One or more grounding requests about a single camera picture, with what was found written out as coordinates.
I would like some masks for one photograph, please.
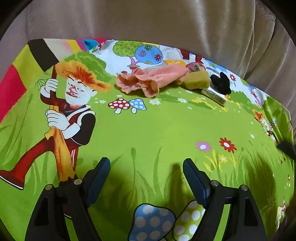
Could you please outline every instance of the white flower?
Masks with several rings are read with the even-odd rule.
[[[155,105],[155,104],[156,104],[156,105],[161,104],[160,101],[155,100],[155,99],[154,99],[154,100],[150,100],[149,103],[150,103],[150,104],[153,104],[153,105]]]
[[[178,101],[182,102],[182,103],[187,103],[187,100],[182,99],[182,98],[178,98]]]

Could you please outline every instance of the metal screw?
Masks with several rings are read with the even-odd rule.
[[[81,179],[76,179],[75,181],[74,181],[74,184],[75,185],[80,185],[82,183],[82,180]]]
[[[246,185],[242,185],[241,186],[241,189],[244,190],[244,191],[247,191],[248,190],[248,187]]]
[[[46,189],[47,191],[49,191],[50,189],[52,189],[52,185],[51,185],[51,184],[46,185],[46,186],[45,186],[45,189]]]
[[[213,181],[211,181],[211,184],[212,184],[214,187],[216,187],[216,186],[219,185],[219,182],[216,181],[216,180],[213,180]]]

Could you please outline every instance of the white polka dot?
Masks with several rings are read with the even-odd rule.
[[[178,238],[178,241],[188,241],[189,239],[189,235],[183,234]]]
[[[160,232],[158,230],[155,230],[152,233],[150,233],[150,238],[153,240],[158,239],[159,236],[160,236]]]
[[[191,203],[189,203],[189,205],[188,205],[188,207],[189,208],[191,208],[191,209],[194,209],[194,208],[196,208],[196,206],[197,206],[197,201],[192,201]]]
[[[182,215],[181,215],[181,220],[182,220],[183,222],[187,222],[187,221],[189,220],[189,218],[190,218],[190,213],[189,213],[189,212],[184,212],[184,213],[182,213]]]
[[[136,217],[135,219],[135,225],[138,227],[138,228],[143,228],[145,225],[146,225],[146,219],[143,218],[143,217]]]
[[[160,208],[159,209],[159,214],[162,216],[166,216],[168,214],[168,210],[165,208]]]
[[[153,210],[154,210],[154,207],[151,205],[146,205],[145,207],[143,207],[144,214],[151,214]]]
[[[172,226],[173,226],[173,224],[172,224],[171,221],[165,221],[165,222],[163,223],[163,231],[164,231],[164,232],[168,232],[168,231],[170,231],[170,229],[172,228]]]
[[[189,226],[189,233],[190,234],[193,235],[196,230],[197,230],[197,226],[195,224],[192,224],[192,225]]]
[[[181,235],[182,233],[184,233],[185,228],[182,225],[178,225],[174,227],[174,233],[177,235]]]
[[[192,214],[191,214],[191,218],[194,221],[198,220],[200,218],[200,212],[198,210],[193,211]]]
[[[147,238],[147,234],[145,232],[138,233],[137,240],[144,241]]]
[[[152,218],[150,219],[150,225],[151,225],[152,227],[157,227],[157,226],[159,225],[159,223],[160,223],[160,220],[159,220],[158,217],[152,217]]]

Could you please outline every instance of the pink cloth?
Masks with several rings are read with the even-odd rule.
[[[152,98],[159,93],[160,88],[174,80],[185,81],[188,73],[189,69],[186,66],[178,64],[153,69],[137,68],[132,74],[119,74],[116,85],[127,94],[133,90],[142,89],[146,97]]]

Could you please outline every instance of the cartoon hand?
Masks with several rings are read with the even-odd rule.
[[[50,93],[50,91],[56,92],[59,82],[56,79],[48,79],[45,83],[45,91]]]
[[[47,110],[45,112],[47,116],[48,126],[56,127],[61,131],[64,131],[70,126],[70,123],[63,113],[57,112],[55,110]]]

